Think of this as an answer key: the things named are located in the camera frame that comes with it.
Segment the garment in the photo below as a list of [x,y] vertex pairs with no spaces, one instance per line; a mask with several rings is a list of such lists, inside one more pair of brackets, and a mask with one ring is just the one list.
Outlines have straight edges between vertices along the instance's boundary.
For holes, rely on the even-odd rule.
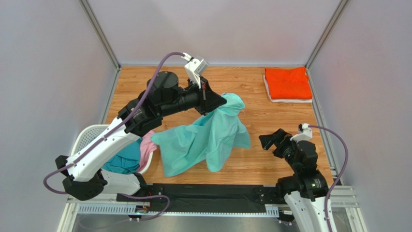
[[250,148],[250,136],[237,115],[245,108],[234,93],[223,94],[227,100],[193,124],[155,133],[151,140],[160,146],[165,176],[180,174],[206,160],[211,172],[219,171],[233,147]]
[[115,156],[113,156],[106,164],[103,165],[103,169],[120,174],[132,174],[140,167],[140,143],[142,138],[138,139],[127,145],[120,150]]
[[306,68],[266,68],[263,81],[272,102],[311,103],[312,92]]
[[154,131],[149,131],[143,136],[142,142],[140,143],[140,168],[137,173],[141,173],[149,162],[150,154],[157,149],[157,145],[154,144],[150,138],[154,134]]

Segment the pink cloth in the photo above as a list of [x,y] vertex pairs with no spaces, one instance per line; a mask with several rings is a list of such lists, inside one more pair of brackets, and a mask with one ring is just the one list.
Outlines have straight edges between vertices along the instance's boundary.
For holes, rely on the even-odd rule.
[[147,162],[149,161],[150,153],[158,148],[158,146],[150,140],[153,134],[154,131],[149,131],[142,138],[142,142],[140,143],[140,167],[137,170],[137,173],[141,172],[146,167]]

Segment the cable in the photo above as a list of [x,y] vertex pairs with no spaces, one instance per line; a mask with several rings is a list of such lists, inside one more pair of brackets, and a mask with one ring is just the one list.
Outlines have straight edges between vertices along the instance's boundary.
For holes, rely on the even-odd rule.
[[349,158],[348,147],[346,146],[345,141],[333,130],[325,128],[325,127],[321,127],[321,126],[315,126],[315,125],[309,125],[309,127],[319,128],[319,129],[322,129],[322,130],[325,130],[325,131],[328,131],[328,132],[332,133],[334,136],[336,136],[342,142],[343,148],[345,149],[345,161],[343,162],[342,170],[338,174],[336,180],[333,182],[333,184],[330,187],[329,191],[327,192],[326,198],[325,198],[324,211],[325,211],[325,216],[326,216],[326,219],[327,219],[326,222],[327,222],[327,226],[329,228],[329,231],[332,232],[332,225],[330,224],[329,212],[327,210],[327,208],[328,208],[327,207],[327,201],[330,198],[330,193],[332,192],[332,189],[336,186],[336,184],[338,184],[340,178],[343,175],[343,172],[345,171],[346,165],[348,164],[348,158]]
[[183,53],[181,53],[181,52],[171,52],[171,53],[167,54],[167,55],[160,61],[159,65],[157,66],[157,68],[156,68],[156,70],[155,70],[155,72],[154,72],[154,74],[153,74],[153,76],[152,76],[149,84],[147,85],[147,88],[146,88],[145,92],[143,93],[142,98],[140,99],[139,103],[136,105],[136,107],[133,109],[133,111],[132,111],[121,123],[119,123],[119,124],[118,124],[117,126],[115,126],[113,129],[111,129],[108,133],[106,133],[102,138],[98,139],[95,143],[93,143],[85,152],[83,152],[83,154],[81,154],[77,159],[75,159],[75,160],[73,161],[73,163],[71,163],[71,164],[69,164],[69,165],[67,165],[67,166],[64,166],[64,167],[62,167],[62,168],[60,168],[60,169],[58,169],[58,170],[56,170],[56,171],[54,171],[54,172],[51,172],[50,174],[48,174],[48,175],[43,179],[43,185],[44,185],[48,190],[50,190],[50,191],[52,191],[52,192],[54,192],[54,193],[57,193],[57,194],[67,194],[66,192],[58,191],[58,190],[55,190],[55,189],[53,189],[52,187],[50,187],[50,186],[48,185],[48,183],[47,183],[48,178],[50,178],[51,176],[53,176],[53,175],[55,175],[55,174],[57,174],[57,173],[59,173],[59,172],[62,172],[62,171],[64,171],[64,170],[67,170],[68,168],[76,165],[84,156],[86,156],[91,150],[93,150],[95,147],[97,147],[97,145],[98,145],[99,143],[101,143],[101,142],[104,140],[104,138],[107,138],[107,137],[110,136],[113,132],[115,132],[117,129],[119,129],[121,126],[123,126],[126,122],[128,122],[128,121],[132,118],[132,116],[137,112],[137,110],[140,108],[140,106],[142,106],[144,100],[146,99],[147,95],[149,94],[149,91],[148,91],[148,90],[150,90],[150,89],[152,88],[153,83],[154,83],[154,81],[155,81],[155,79],[156,79],[156,77],[157,77],[157,74],[159,73],[160,68],[162,68],[164,62],[165,62],[169,57],[174,56],[174,55],[179,55],[179,56],[182,56],[182,57],[185,56],[185,54],[183,54]]
[[170,198],[166,195],[156,195],[156,196],[148,196],[148,197],[134,197],[134,196],[130,196],[130,195],[127,195],[127,194],[121,194],[121,195],[123,195],[127,198],[130,198],[130,199],[136,199],[136,200],[145,200],[145,199],[162,198],[162,197],[166,198],[167,204],[164,207],[164,209],[162,209],[160,212],[156,213],[155,215],[153,215],[151,217],[140,219],[141,221],[148,221],[148,220],[152,220],[152,219],[155,219],[155,218],[159,217],[162,213],[164,213],[167,210],[167,208],[169,208],[169,205],[170,205]]
[[164,207],[164,209],[163,210],[161,210],[160,212],[158,212],[158,213],[156,213],[155,215],[153,215],[153,216],[151,216],[151,217],[147,217],[147,218],[142,218],[142,219],[139,219],[139,220],[137,220],[137,219],[125,219],[125,220],[122,220],[122,221],[118,221],[118,222],[115,222],[115,223],[113,223],[113,224],[110,224],[110,225],[107,225],[107,226],[101,226],[101,227],[87,227],[87,226],[84,226],[81,222],[80,222],[80,220],[78,221],[78,225],[81,227],[81,228],[83,228],[83,229],[87,229],[87,230],[101,230],[101,229],[106,229],[106,228],[110,228],[110,227],[113,227],[113,226],[116,226],[116,225],[118,225],[118,224],[121,224],[121,223],[124,223],[124,222],[128,222],[128,221],[148,221],[148,220],[152,220],[152,219],[155,219],[155,218],[157,218],[157,217],[159,217],[162,213],[164,213],[166,210],[167,210],[167,208],[169,208],[169,205],[170,205],[170,198],[168,197],[168,196],[165,196],[165,195],[156,195],[156,196],[148,196],[148,197],[134,197],[134,196],[130,196],[130,195],[127,195],[127,194],[121,194],[122,196],[125,196],[125,197],[127,197],[127,198],[130,198],[130,199],[135,199],[135,200],[147,200],[147,199],[153,199],[153,198],[166,198],[166,200],[167,200],[167,204],[166,204],[166,206]]

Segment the teal shirt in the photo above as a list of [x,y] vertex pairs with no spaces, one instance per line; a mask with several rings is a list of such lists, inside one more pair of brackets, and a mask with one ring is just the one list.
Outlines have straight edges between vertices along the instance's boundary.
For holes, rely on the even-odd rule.
[[127,145],[115,156],[113,156],[106,164],[104,164],[102,168],[113,173],[135,173],[140,167],[141,142],[142,138],[139,138],[136,142]]
[[161,150],[164,175],[178,175],[206,160],[211,172],[222,169],[233,147],[250,148],[250,136],[238,114],[245,108],[234,93],[222,94],[227,100],[193,124],[155,133],[151,140]]

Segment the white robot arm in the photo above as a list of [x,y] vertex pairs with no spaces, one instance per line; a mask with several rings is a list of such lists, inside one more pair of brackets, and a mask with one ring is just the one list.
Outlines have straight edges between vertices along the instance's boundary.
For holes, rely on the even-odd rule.
[[[137,111],[134,108],[144,92],[121,109],[107,130],[89,145],[73,156],[60,156],[56,159],[58,169],[69,166],[61,172],[66,176],[63,180],[66,193],[79,200],[89,200],[100,193],[136,193],[140,189],[140,183],[144,182],[141,175],[117,174],[101,170],[101,167],[121,149],[160,126],[164,116],[191,108],[205,115],[226,104],[226,99],[213,92],[208,81],[201,76],[208,63],[203,58],[184,55],[182,58],[188,61],[185,65],[189,76],[188,87],[179,87],[178,77],[173,72],[160,72],[152,88],[146,90],[148,95]],[[117,128],[133,111],[135,113],[130,120]],[[89,153],[80,161],[75,161],[92,145],[95,147]]]

